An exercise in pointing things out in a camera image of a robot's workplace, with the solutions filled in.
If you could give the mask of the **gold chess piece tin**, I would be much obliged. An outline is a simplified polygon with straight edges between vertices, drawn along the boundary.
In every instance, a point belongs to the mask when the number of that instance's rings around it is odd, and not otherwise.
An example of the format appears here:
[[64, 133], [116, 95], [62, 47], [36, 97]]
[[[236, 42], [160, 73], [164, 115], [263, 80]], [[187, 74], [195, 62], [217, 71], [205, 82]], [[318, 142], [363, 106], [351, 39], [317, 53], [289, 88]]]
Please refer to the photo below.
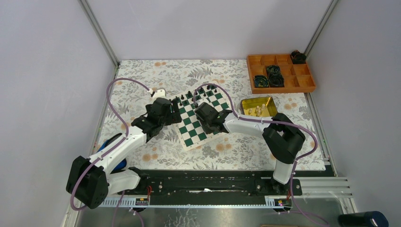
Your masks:
[[243, 99], [241, 114], [255, 117], [274, 117], [278, 111], [271, 96]]

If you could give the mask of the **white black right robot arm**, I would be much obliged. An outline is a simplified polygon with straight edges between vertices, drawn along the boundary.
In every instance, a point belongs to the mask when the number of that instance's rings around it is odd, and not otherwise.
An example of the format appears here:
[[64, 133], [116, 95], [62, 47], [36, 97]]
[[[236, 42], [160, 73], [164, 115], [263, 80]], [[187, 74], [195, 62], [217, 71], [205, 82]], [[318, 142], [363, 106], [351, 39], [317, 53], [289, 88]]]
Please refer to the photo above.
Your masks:
[[217, 111], [208, 102], [195, 105], [195, 115], [207, 134], [241, 133], [264, 139], [271, 154], [276, 158], [271, 188], [283, 195], [290, 189], [290, 177], [298, 152], [305, 141], [305, 135], [283, 113], [273, 117], [245, 118], [236, 116], [231, 110]]

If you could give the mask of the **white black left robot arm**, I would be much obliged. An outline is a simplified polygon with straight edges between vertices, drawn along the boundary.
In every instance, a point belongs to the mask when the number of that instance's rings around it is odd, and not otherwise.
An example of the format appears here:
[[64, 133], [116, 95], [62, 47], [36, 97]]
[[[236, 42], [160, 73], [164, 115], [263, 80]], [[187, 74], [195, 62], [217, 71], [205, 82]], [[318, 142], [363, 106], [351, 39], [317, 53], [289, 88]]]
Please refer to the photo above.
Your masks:
[[164, 126], [182, 121], [180, 99], [158, 97], [146, 105], [146, 113], [133, 120], [126, 132], [118, 134], [101, 151], [88, 158], [77, 157], [71, 166], [66, 191], [71, 194], [70, 206], [77, 199], [84, 207], [97, 208], [107, 196], [131, 190], [142, 194], [147, 182], [131, 169], [115, 173], [114, 169], [134, 150], [157, 136]]

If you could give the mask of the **green white chess board mat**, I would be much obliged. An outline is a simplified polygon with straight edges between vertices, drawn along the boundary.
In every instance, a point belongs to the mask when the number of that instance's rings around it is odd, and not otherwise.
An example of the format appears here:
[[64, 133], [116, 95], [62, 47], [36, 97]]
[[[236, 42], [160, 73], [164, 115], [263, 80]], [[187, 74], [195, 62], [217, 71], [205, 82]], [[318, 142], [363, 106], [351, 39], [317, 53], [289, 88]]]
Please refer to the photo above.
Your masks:
[[[193, 91], [184, 91], [177, 94], [176, 98], [182, 121], [175, 123], [173, 127], [184, 150], [196, 148], [224, 135], [217, 132], [207, 134], [204, 131], [195, 115], [195, 106], [192, 101]], [[196, 93], [197, 103], [203, 98], [207, 99], [218, 112], [223, 109], [231, 109], [227, 95], [215, 86], [203, 86], [199, 89]]]

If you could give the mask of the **floral table mat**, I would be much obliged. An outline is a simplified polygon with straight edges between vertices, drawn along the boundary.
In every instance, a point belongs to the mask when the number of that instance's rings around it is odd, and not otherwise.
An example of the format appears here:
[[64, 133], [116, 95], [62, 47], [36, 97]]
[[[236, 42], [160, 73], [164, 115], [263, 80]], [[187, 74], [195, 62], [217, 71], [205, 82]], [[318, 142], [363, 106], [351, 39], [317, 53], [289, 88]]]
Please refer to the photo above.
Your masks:
[[244, 60], [123, 61], [116, 79], [95, 154], [141, 170], [325, 168], [303, 94], [274, 96], [271, 117], [238, 111], [252, 97]]

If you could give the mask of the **black coil tray lower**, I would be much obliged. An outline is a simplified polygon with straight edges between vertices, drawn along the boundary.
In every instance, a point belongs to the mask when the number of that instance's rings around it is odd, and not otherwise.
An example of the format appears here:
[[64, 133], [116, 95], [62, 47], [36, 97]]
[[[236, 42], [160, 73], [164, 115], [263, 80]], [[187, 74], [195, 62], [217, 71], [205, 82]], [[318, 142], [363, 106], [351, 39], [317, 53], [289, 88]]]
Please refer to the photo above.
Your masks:
[[284, 87], [284, 78], [281, 74], [270, 74], [268, 81], [270, 87]]

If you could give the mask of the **black coil tray upper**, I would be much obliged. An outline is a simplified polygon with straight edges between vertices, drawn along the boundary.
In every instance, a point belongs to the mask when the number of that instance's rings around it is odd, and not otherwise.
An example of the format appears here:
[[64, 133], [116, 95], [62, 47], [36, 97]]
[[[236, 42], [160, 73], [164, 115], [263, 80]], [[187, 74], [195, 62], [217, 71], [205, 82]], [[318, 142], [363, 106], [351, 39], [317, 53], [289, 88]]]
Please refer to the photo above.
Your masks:
[[267, 75], [280, 75], [281, 74], [279, 65], [266, 66], [266, 72], [267, 72]]

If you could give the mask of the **wooden compartment tray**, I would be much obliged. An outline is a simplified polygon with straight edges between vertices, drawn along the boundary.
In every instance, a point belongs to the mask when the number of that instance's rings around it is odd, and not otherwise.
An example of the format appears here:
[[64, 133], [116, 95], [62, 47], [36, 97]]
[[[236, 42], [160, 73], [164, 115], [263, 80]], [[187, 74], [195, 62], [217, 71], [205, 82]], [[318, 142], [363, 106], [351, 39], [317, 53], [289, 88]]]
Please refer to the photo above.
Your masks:
[[316, 89], [306, 56], [299, 51], [248, 55], [246, 61], [253, 94], [311, 93]]

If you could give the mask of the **black coil outside tray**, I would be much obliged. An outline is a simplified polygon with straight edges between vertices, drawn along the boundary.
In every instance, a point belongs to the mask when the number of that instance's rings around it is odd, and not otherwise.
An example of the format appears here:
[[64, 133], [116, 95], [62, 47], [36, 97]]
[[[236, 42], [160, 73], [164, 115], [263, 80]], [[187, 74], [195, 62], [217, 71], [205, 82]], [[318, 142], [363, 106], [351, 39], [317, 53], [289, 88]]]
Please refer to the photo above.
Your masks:
[[294, 50], [290, 58], [293, 64], [306, 64], [306, 55], [298, 50]]

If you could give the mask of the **dark cylinder bottom right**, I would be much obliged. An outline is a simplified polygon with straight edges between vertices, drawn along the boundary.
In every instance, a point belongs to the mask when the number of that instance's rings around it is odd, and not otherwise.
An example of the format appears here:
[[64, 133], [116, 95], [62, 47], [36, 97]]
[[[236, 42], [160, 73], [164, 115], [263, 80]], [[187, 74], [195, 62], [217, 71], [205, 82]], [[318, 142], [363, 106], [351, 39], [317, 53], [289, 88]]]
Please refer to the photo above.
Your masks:
[[389, 227], [387, 218], [379, 211], [342, 214], [338, 223], [342, 227]]

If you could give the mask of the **black mounting base rail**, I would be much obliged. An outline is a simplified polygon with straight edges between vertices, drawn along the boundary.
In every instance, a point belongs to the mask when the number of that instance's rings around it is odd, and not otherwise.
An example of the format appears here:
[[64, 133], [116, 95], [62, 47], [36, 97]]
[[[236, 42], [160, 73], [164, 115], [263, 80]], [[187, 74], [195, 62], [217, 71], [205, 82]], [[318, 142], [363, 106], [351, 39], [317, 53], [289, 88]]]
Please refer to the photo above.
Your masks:
[[125, 195], [149, 198], [151, 205], [262, 205], [266, 196], [303, 194], [299, 180], [281, 185], [272, 171], [134, 170], [140, 176]]

